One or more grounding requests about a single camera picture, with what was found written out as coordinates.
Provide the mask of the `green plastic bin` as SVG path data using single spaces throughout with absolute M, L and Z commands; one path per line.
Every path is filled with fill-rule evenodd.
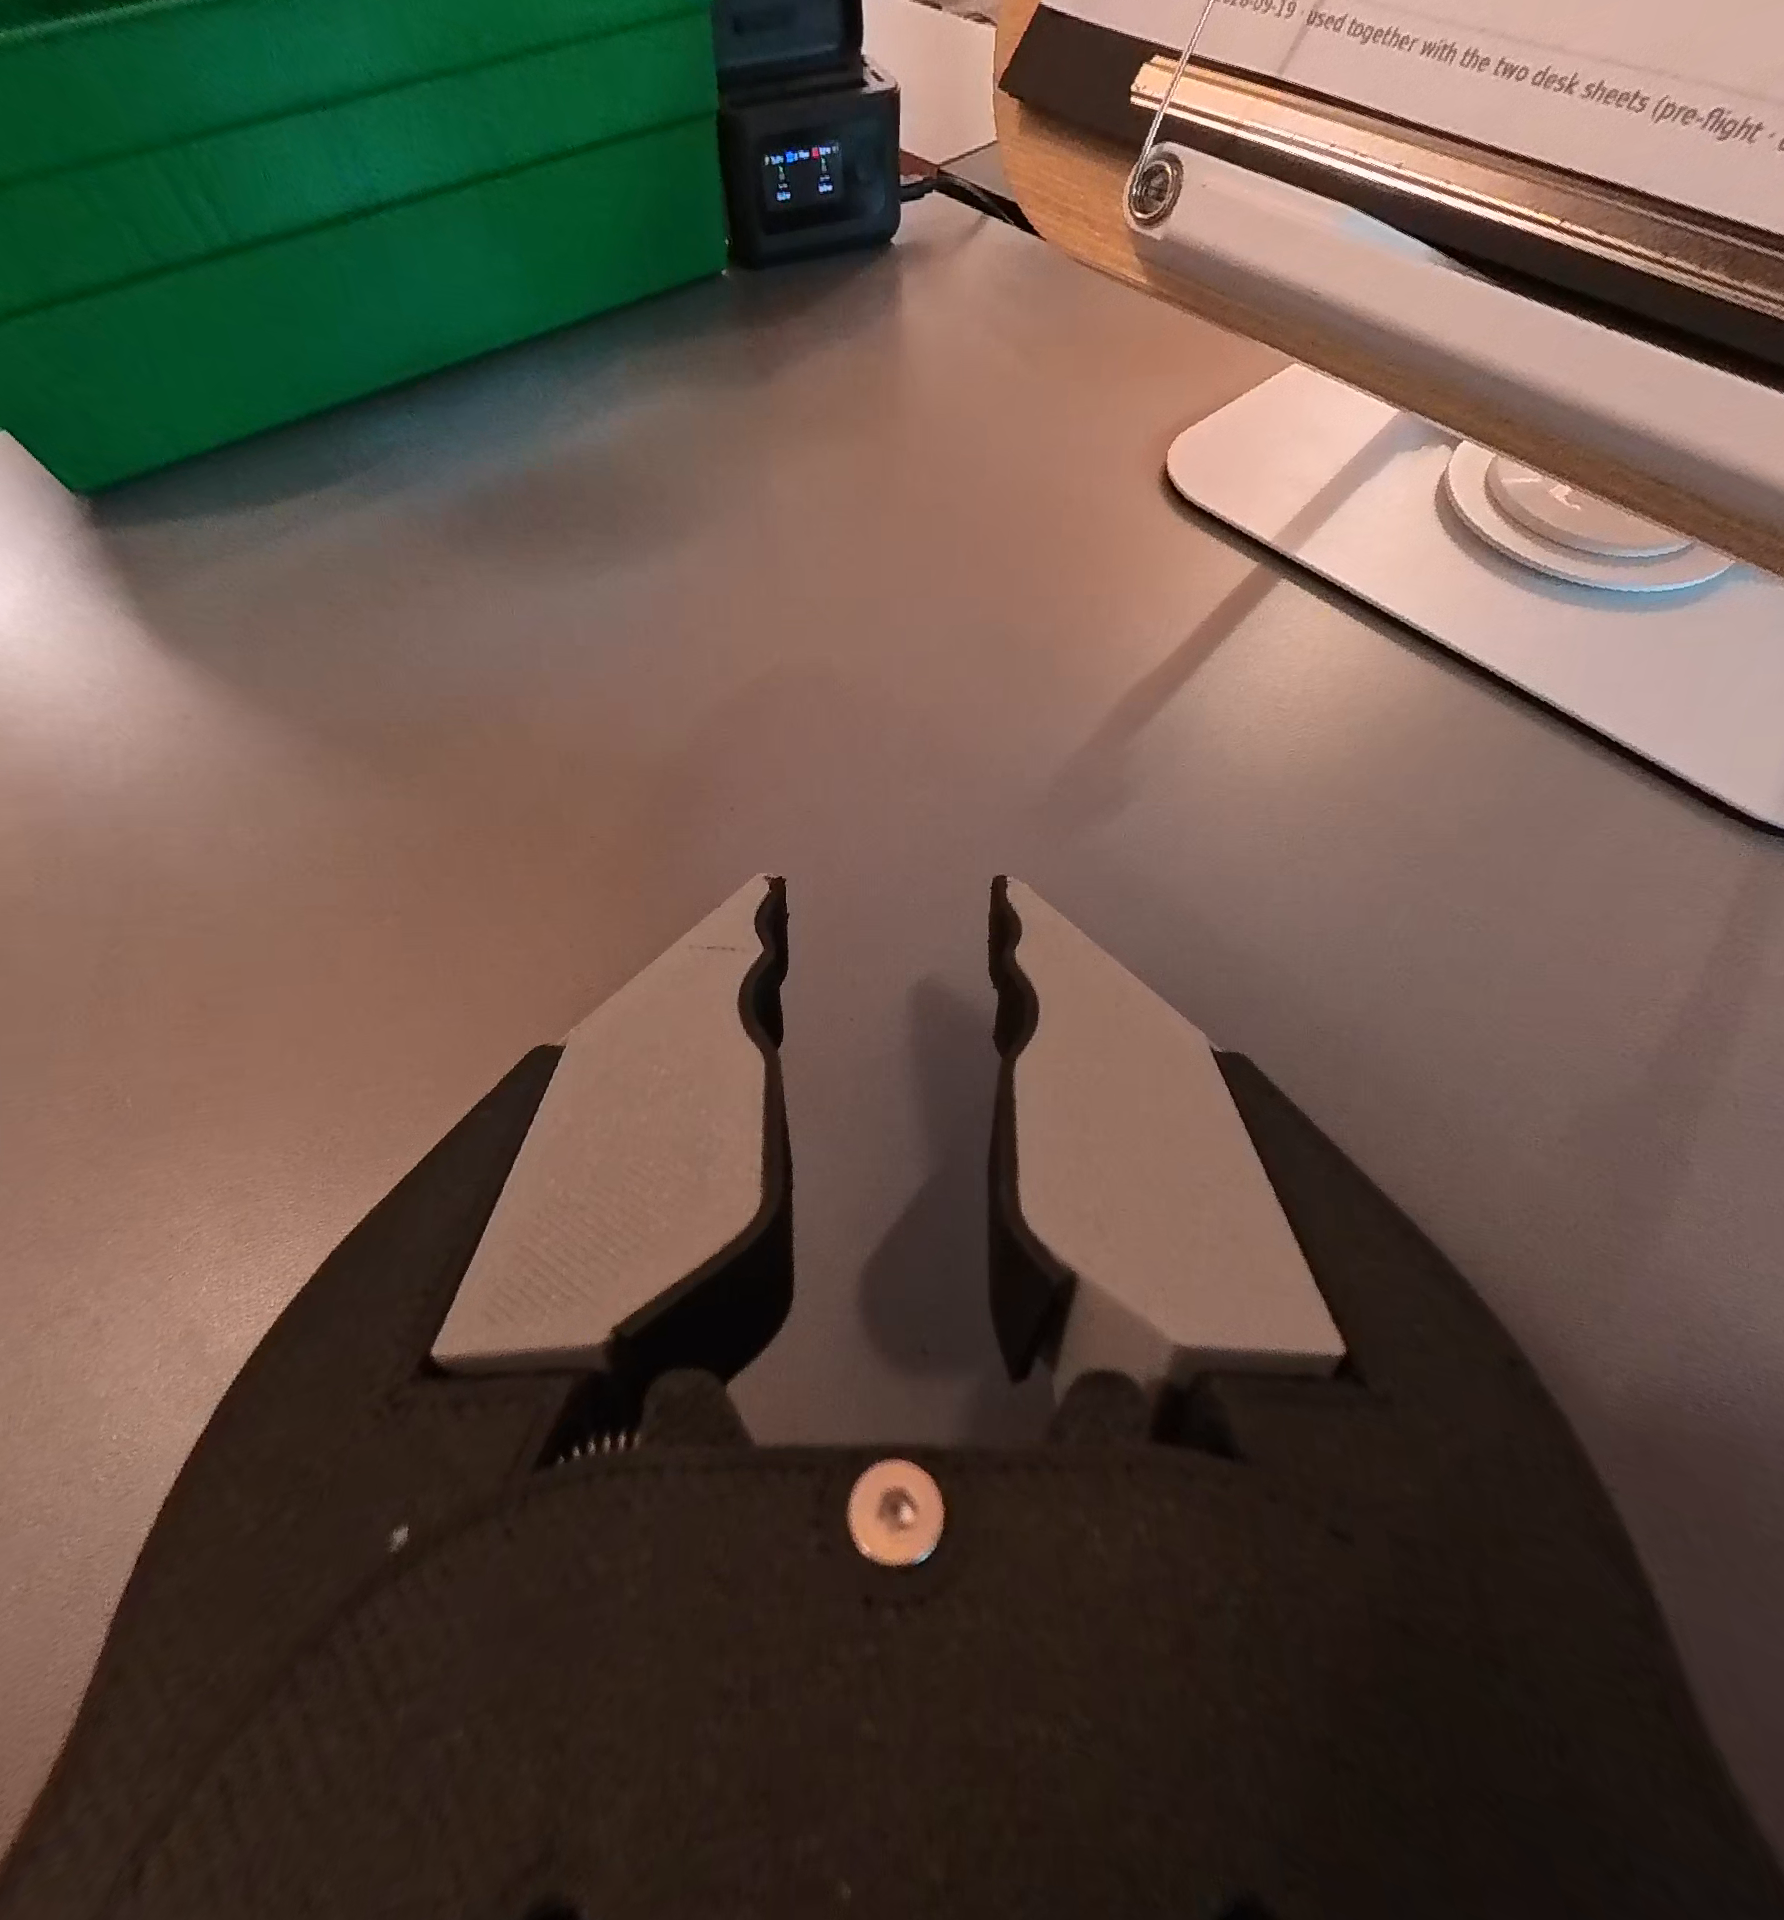
M 727 259 L 709 5 L 0 5 L 0 435 L 88 494 Z

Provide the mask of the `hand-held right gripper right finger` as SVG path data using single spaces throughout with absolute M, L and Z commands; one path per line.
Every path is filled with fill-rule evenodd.
M 988 920 L 988 1305 L 1009 1379 L 1324 1379 L 1345 1339 L 1209 1036 L 1016 876 Z

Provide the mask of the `black device with small screen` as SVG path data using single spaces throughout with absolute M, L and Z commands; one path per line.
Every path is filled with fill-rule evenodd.
M 713 2 L 718 152 L 741 269 L 887 245 L 901 89 L 863 52 L 859 2 Z

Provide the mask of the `instruction sheet on wooden stand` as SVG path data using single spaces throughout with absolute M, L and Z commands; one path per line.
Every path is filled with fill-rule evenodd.
M 1262 294 L 1209 291 L 1145 268 L 1123 219 L 1140 133 L 1139 40 L 1052 27 L 1043 5 L 1003 5 L 995 107 L 1002 161 L 1039 233 L 1084 268 L 1195 312 L 1351 388 L 1443 426 L 1557 455 L 1620 504 L 1667 509 L 1692 531 L 1784 579 L 1784 504 L 1742 481 L 1696 479 L 1663 453 L 1589 442 L 1582 426 L 1534 419 L 1527 400 L 1481 400 L 1422 357 L 1370 346 L 1324 299 L 1313 320 L 1271 312 Z M 1290 185 L 1338 188 L 1345 201 L 1496 276 L 1504 292 L 1616 323 L 1696 371 L 1737 372 L 1750 400 L 1784 396 L 1784 236 L 1696 213 L 1572 169 L 1512 157 L 1490 140 L 1425 133 L 1280 80 L 1197 59 L 1197 97 L 1220 158 L 1257 161 Z

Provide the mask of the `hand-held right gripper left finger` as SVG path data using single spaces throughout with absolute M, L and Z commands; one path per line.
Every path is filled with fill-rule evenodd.
M 734 1379 L 792 1303 L 786 889 L 754 876 L 577 1022 L 432 1357 Z

